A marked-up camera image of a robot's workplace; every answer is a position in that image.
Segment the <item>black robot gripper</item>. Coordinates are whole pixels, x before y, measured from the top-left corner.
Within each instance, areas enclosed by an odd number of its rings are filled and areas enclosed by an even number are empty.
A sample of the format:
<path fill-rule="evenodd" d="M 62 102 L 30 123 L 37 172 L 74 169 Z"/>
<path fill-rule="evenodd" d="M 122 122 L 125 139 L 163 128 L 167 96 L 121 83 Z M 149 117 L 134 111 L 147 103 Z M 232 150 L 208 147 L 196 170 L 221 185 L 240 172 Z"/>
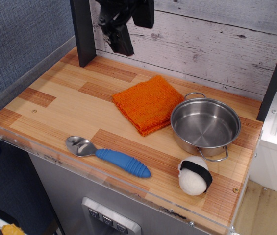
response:
<path fill-rule="evenodd" d="M 134 24 L 153 28 L 154 0 L 97 0 L 100 5 L 98 25 L 104 40 L 114 53 L 132 56 L 134 50 L 126 23 L 132 17 Z"/>

